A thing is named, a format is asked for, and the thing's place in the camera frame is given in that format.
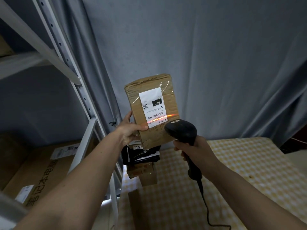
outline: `yellow and white tablecloth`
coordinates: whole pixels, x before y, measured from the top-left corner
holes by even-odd
[[[215,155],[267,197],[307,223],[307,178],[268,138],[208,141]],[[139,178],[129,179],[124,168],[117,229],[133,230],[128,192],[139,189],[151,230],[218,229],[207,223],[207,210],[197,183],[188,177],[188,165],[180,152],[160,151],[156,163],[158,184],[142,187]],[[211,224],[246,229],[218,190],[202,179]]]

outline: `black wire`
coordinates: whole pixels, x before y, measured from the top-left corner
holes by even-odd
[[[208,222],[208,224],[211,227],[229,227],[229,230],[231,230],[231,225],[226,225],[226,224],[210,224],[210,221],[209,221],[209,208],[208,208],[207,203],[205,201],[203,184],[202,184],[201,180],[197,180],[197,184],[198,184],[199,190],[201,192],[201,197],[203,198],[203,201],[204,201],[205,206],[207,208],[207,222]]]

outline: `person's left arm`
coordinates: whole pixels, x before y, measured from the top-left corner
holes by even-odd
[[[130,123],[129,112],[115,131],[17,224],[15,229],[91,229],[105,197],[122,148],[135,131],[148,126]]]

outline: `barcode scanner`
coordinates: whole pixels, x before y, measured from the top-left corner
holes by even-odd
[[[174,137],[180,142],[188,143],[191,146],[194,145],[197,136],[197,130],[192,123],[189,123],[188,121],[182,119],[178,119],[167,123],[164,126],[164,130],[170,136]],[[190,157],[185,152],[183,153],[189,165],[189,170],[188,170],[189,177],[195,181],[201,180],[202,178],[201,170],[192,162]]]

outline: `floor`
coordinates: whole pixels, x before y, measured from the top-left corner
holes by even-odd
[[[307,150],[300,150],[286,154],[290,161],[292,161],[301,173],[307,176]],[[112,211],[111,200],[103,201],[100,211],[96,217],[92,230],[114,230],[114,218]]]

